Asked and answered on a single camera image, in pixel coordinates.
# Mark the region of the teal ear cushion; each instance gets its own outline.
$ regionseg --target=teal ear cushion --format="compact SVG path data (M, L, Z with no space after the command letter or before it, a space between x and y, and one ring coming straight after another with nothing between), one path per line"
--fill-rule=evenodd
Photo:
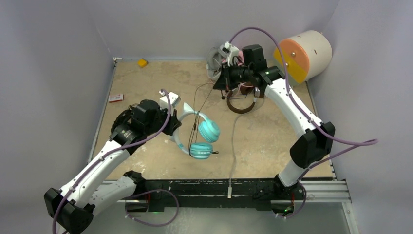
M211 119L202 121L198 126L198 130L202 138L209 143L218 141L221 133L218 124Z
M189 152L193 158L207 159L212 154L213 147L208 143L193 143Z

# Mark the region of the brown headphones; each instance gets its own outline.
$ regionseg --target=brown headphones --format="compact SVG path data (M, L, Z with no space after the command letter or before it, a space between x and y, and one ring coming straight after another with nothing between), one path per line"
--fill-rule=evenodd
M241 94L246 95L246 94L250 94L251 92L254 92L254 97L255 97L254 102L249 107L247 107L245 109L237 109L233 105L231 105L230 99L231 99L232 94L233 94L232 90L230 90L228 92L228 95L226 96L226 104L228 105L228 108L230 110L232 110L233 112L238 113L238 114L245 114L245 113L250 112L252 110L252 108L254 108L255 103L257 102L257 98L263 98L264 97L264 93L260 92L259 88L251 87L252 86L251 82L245 83L245 86L240 87Z

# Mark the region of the teal headphones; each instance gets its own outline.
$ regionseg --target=teal headphones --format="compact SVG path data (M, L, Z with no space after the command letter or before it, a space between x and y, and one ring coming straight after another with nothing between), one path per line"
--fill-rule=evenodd
M185 117L189 115L196 115L197 113L198 112L194 111L188 104L184 103L184 112L178 120L182 121ZM202 138L208 143L193 143L188 151L179 139L179 128L173 132L172 141L174 141L185 154L190 155L195 159L207 159L212 153L214 153L213 147L210 143L218 141L221 130L217 123L209 119L205 114L200 112L199 116L202 117L204 121L198 125L198 131Z

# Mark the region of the wooden tabletop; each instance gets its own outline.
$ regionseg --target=wooden tabletop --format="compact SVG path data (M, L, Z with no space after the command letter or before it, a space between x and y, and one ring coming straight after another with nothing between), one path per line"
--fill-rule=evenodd
M108 103L94 150L94 156L103 147L110 135L111 126L116 117L129 105L143 99L158 101L159 90L166 89L177 93L181 102L177 107L178 115L182 113L183 103L193 107L195 89L210 82L206 74L205 62L176 61L150 62L140 68L136 62L118 63L111 95L123 94L124 101ZM195 109L198 110L212 89L212 84L199 88L196 94ZM298 97L314 111L306 84L294 87ZM252 95L245 99L233 100L237 108L251 104ZM234 178L274 177L290 160L289 149L297 140L296 134L278 107L269 99L259 99L256 106L263 106L250 114L240 117L234 135L237 165ZM134 170L142 172L146 179L201 179L229 178L233 162L231 133L235 117L226 101L221 99L221 92L212 90L202 112L216 121L221 128L221 135L213 143L219 154L211 155L207 160L196 160L184 154L178 146L169 141L169 136L160 134L147 142L107 178L119 179L124 172ZM193 118L187 117L180 127L182 142L188 142ZM306 176L331 177L328 162L312 169Z

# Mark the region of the white wall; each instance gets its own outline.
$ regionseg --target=white wall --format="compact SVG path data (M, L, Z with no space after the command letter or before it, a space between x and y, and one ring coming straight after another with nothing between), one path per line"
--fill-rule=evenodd
M333 161L363 234L413 230L412 12L408 0L341 0L324 30L333 59L310 82L338 137L380 140Z
M339 0L86 0L111 53L139 59L199 59L247 26L276 39L323 30ZM260 44L270 58L266 35L245 32L234 40Z
M43 194L85 165L111 60L83 1L0 2L0 233L50 233Z

